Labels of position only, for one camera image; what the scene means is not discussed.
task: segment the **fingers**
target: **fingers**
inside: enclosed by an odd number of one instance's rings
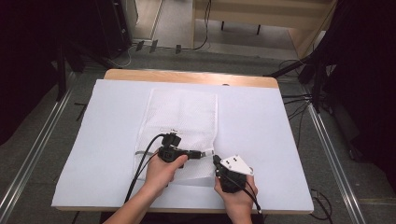
[[[256,185],[254,184],[254,177],[252,175],[247,175],[247,182],[252,187],[253,193],[257,195],[259,193],[259,190],[257,189]]]
[[[187,155],[181,155],[177,157],[177,159],[171,163],[172,168],[177,170],[178,167],[182,166],[187,161],[188,158],[189,157]]]
[[[215,176],[215,191],[219,193],[221,191],[220,180],[217,176]]]

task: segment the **hand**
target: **hand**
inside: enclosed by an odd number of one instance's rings
[[[169,182],[173,181],[176,170],[182,166],[187,159],[187,155],[182,155],[175,161],[168,163],[161,160],[158,155],[155,155],[148,162],[146,181],[142,189],[149,190],[155,197],[159,197]]]
[[[220,181],[218,177],[215,177],[216,185],[215,191],[220,195],[224,201],[225,210],[228,217],[231,219],[233,224],[237,223],[251,223],[251,208],[253,206],[253,201],[251,198],[242,190],[236,193],[225,193],[221,189]],[[254,192],[251,191],[248,184],[246,184],[246,189],[251,194],[257,195],[259,190],[254,184],[254,178],[251,175],[247,176],[247,182],[253,188]]]

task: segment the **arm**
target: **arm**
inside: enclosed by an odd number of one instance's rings
[[[176,170],[187,161],[187,156],[167,163],[155,155],[148,163],[146,181],[142,188],[105,223],[139,223],[151,204],[174,178]]]
[[[233,224],[251,224],[251,208],[253,206],[253,201],[250,197],[242,190],[236,193],[225,193],[221,189],[219,178],[215,177],[216,185],[215,191],[220,195],[224,201],[225,210],[228,217],[231,219]],[[252,193],[256,194],[259,192],[256,185],[254,184],[254,178],[251,175],[247,176],[247,182],[253,188],[254,192],[247,187],[246,189]]]

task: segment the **wrist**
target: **wrist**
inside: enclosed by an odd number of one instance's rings
[[[145,197],[148,197],[150,199],[153,199],[154,201],[158,197],[158,195],[161,194],[161,190],[158,190],[152,187],[151,185],[145,183],[137,193],[144,195]]]
[[[236,206],[232,209],[226,209],[227,215],[233,224],[251,224],[251,209],[246,209],[245,206]]]

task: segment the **table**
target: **table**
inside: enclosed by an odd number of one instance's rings
[[[192,44],[195,20],[205,18],[208,0],[193,0]],[[289,28],[301,59],[321,31],[327,30],[337,0],[212,0],[209,19]]]
[[[132,136],[138,134],[150,89],[166,87],[211,91],[218,95],[216,153],[224,158],[239,154],[255,169],[255,181],[260,190],[258,201],[265,213],[308,214],[313,211],[275,79],[117,69],[108,70],[105,79],[98,80],[95,85],[78,138],[58,181],[52,206],[64,211],[115,211],[122,206],[133,176],[133,169],[128,168],[133,167],[133,151],[129,146],[133,146],[136,139]],[[125,96],[131,103],[119,104],[120,98]],[[136,183],[133,194],[142,184],[142,181]],[[149,211],[225,212],[213,187],[182,185],[169,185]]]

